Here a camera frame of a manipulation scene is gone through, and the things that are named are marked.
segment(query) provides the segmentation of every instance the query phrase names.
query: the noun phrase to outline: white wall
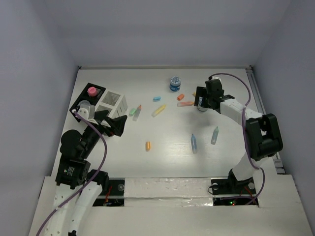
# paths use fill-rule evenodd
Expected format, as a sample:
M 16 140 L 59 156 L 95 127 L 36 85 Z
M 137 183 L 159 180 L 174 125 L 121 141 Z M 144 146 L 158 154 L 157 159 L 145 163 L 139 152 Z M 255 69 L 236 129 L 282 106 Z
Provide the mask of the white wall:
M 0 234 L 26 236 L 77 66 L 41 0 L 1 0 L 0 32 Z
M 292 1 L 254 66 L 267 112 L 279 121 L 281 158 L 315 233 L 315 1 Z
M 79 65 L 250 65 L 290 0 L 45 0 Z

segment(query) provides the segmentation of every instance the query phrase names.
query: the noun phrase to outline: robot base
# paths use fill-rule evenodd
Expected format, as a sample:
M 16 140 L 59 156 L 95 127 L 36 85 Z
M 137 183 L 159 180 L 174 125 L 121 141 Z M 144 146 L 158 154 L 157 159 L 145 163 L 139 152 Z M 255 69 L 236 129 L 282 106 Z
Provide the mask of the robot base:
M 230 181 L 227 178 L 216 178 L 211 180 L 213 195 L 241 195 L 248 194 L 247 187 L 253 195 L 256 194 L 256 189 L 252 189 L 249 185 L 254 186 L 253 178 L 250 178 L 246 184 L 235 185 L 231 187 Z

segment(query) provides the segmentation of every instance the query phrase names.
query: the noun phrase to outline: red wire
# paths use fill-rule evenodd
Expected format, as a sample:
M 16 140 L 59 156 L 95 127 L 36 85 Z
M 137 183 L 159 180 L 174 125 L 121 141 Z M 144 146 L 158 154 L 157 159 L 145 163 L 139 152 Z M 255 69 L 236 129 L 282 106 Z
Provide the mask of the red wire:
M 112 188 L 113 188 L 113 186 L 109 187 L 108 193 L 106 194 L 106 197 L 105 197 L 105 203 L 108 202 L 108 196 L 110 195 L 110 191 L 112 191 Z
M 245 186 L 244 188 L 246 189 L 246 191 L 249 192 L 249 194 L 251 195 L 251 197 L 253 197 L 253 196 L 252 196 L 252 192 L 251 192 L 246 186 Z

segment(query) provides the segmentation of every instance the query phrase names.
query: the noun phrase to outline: small vial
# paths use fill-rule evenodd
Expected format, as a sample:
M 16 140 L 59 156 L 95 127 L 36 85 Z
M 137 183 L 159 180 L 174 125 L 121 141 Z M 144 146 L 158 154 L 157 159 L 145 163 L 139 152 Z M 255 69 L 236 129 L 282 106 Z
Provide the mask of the small vial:
M 81 102 L 78 103 L 78 106 L 80 106 L 81 104 L 87 104 L 87 105 L 89 105 L 90 102 L 87 101 L 87 100 L 82 100 Z
M 178 97 L 177 97 L 177 100 L 182 100 L 183 98 L 185 97 L 185 95 L 183 95 L 183 94 L 181 94 L 181 95 L 179 95 Z
M 166 105 L 160 106 L 159 108 L 157 108 L 153 113 L 152 116 L 156 117 L 158 114 L 160 114 L 164 109 L 165 109 Z
M 130 112 L 129 112 L 129 115 L 130 115 L 130 116 L 133 116 L 133 115 L 135 114 L 135 112 L 136 112 L 136 109 L 135 109 L 135 108 L 132 108 L 132 109 L 130 110 Z
M 216 127 L 215 130 L 213 131 L 213 134 L 212 134 L 211 144 L 213 144 L 213 145 L 216 144 L 218 134 L 219 134 L 219 127 Z
M 151 143 L 146 142 L 146 151 L 149 151 L 151 149 Z
M 178 107 L 188 107 L 188 106 L 192 106 L 194 104 L 194 102 L 178 102 L 177 106 Z
M 134 114 L 134 116 L 133 116 L 133 118 L 132 118 L 133 121 L 137 121 L 137 120 L 138 120 L 138 117 L 139 117 L 139 115 L 140 115 L 140 111 L 141 111 L 141 105 L 138 106 L 138 108 L 137 108 L 137 110 L 136 110 L 136 113 Z
M 191 135 L 191 149 L 192 149 L 192 153 L 196 154 L 197 153 L 197 141 L 196 141 L 196 137 L 194 136 L 194 134 Z
M 160 101 L 160 100 L 161 100 L 161 97 L 154 97 L 154 98 L 153 98 L 153 101 L 154 101 L 154 102 L 158 102 L 158 101 Z

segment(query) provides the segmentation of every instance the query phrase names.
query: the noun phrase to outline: orange cap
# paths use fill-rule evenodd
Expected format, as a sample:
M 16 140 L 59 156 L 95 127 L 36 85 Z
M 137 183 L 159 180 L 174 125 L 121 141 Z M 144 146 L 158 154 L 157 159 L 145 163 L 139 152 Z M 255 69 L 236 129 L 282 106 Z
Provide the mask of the orange cap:
M 178 97 L 177 97 L 177 100 L 182 100 L 183 98 L 185 97 L 185 95 L 183 95 L 183 94 L 181 94 L 181 95 L 179 95 Z
M 148 141 L 146 142 L 146 151 L 149 151 L 151 149 L 151 143 Z

